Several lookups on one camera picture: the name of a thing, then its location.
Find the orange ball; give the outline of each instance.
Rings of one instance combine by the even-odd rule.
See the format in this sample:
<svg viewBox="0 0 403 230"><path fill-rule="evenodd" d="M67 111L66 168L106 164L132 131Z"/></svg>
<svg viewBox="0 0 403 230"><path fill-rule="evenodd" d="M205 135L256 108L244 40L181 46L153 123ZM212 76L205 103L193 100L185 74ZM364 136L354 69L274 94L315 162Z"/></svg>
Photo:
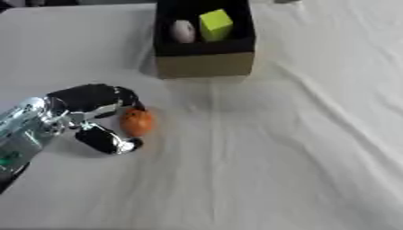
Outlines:
<svg viewBox="0 0 403 230"><path fill-rule="evenodd" d="M141 137L155 126L154 116L150 111L127 109L121 116L121 129L131 137Z"/></svg>

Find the table surface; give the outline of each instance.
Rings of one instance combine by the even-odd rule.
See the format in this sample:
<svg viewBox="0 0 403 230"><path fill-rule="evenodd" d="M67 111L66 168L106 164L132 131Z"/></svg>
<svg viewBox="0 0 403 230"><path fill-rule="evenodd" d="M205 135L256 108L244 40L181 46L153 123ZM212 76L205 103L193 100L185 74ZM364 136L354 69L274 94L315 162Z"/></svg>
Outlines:
<svg viewBox="0 0 403 230"><path fill-rule="evenodd" d="M402 1L252 4L249 77L169 81L155 77L154 7L0 15L1 111L106 83L158 122L131 155L58 138L0 197L0 227L402 229Z"/></svg>

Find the robotic hand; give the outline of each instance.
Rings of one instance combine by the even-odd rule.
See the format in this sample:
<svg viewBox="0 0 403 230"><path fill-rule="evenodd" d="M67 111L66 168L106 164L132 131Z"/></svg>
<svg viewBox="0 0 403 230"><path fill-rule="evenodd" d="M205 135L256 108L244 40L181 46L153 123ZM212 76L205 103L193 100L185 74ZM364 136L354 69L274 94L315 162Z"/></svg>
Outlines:
<svg viewBox="0 0 403 230"><path fill-rule="evenodd" d="M0 114L0 194L66 128L76 131L78 141L107 155L125 154L141 147L141 139L119 137L91 121L113 116L119 108L128 106L146 110L132 90L87 84L30 98Z"/></svg>

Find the cardboard box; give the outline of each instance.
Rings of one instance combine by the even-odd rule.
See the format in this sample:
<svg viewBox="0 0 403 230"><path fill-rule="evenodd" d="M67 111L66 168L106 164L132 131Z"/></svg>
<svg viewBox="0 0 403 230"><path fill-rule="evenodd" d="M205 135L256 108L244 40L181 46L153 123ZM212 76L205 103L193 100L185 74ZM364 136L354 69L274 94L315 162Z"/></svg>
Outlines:
<svg viewBox="0 0 403 230"><path fill-rule="evenodd" d="M225 40L205 42L199 15L224 9L234 22ZM188 20L197 40L182 44L171 36L176 20ZM255 27L248 0L159 0L154 33L158 73L163 78L249 75L255 58Z"/></svg>

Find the white tablecloth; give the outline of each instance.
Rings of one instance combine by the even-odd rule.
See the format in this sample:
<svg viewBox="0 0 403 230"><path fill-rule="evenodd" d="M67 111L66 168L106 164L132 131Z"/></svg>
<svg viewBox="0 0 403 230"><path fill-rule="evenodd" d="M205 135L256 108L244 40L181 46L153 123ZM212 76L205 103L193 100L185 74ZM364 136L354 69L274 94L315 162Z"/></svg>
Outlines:
<svg viewBox="0 0 403 230"><path fill-rule="evenodd" d="M123 156L55 140L0 197L0 227L402 229L403 2L252 8L253 74L169 81L152 4L1 14L1 111L107 83L134 89L158 127Z"/></svg>

